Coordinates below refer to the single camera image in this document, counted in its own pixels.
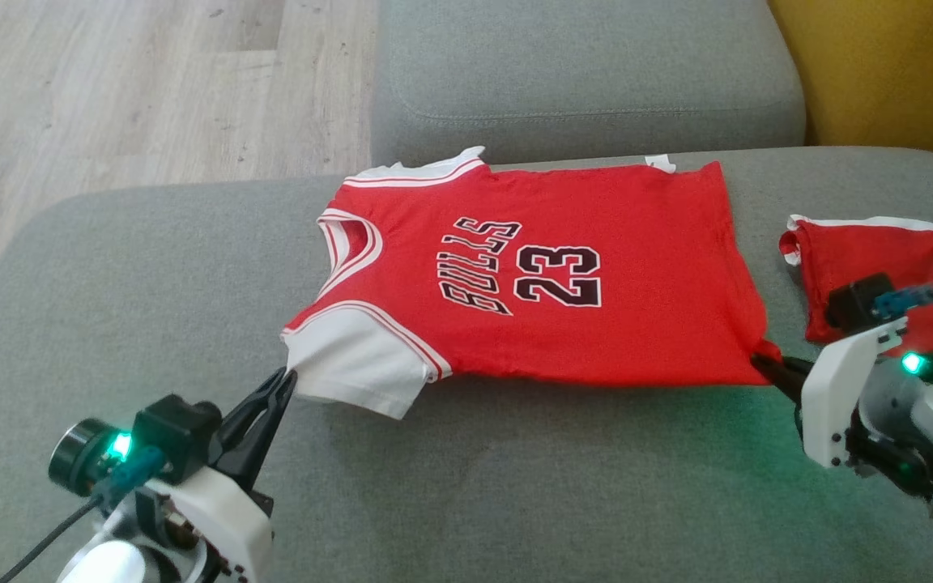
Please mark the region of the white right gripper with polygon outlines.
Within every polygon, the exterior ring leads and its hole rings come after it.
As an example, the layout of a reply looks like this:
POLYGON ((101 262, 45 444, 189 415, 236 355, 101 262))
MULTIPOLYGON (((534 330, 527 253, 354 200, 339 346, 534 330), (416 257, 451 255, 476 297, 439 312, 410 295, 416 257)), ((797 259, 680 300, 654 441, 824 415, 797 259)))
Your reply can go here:
POLYGON ((880 355, 899 347, 906 317, 834 341, 815 361, 792 355, 758 355, 752 366, 796 406, 801 406, 803 451, 824 468, 844 464, 845 432, 880 355))

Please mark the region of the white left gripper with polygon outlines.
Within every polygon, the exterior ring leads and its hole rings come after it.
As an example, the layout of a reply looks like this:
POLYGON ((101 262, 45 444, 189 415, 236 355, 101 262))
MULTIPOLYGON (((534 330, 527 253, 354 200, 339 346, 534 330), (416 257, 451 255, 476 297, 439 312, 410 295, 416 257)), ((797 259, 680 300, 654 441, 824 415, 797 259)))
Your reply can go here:
POLYGON ((202 468, 177 486, 152 479, 123 500, 137 548, 160 560, 164 582, 266 580, 273 525, 243 490, 262 471, 296 381, 296 372, 278 368, 223 417, 219 472, 202 468))

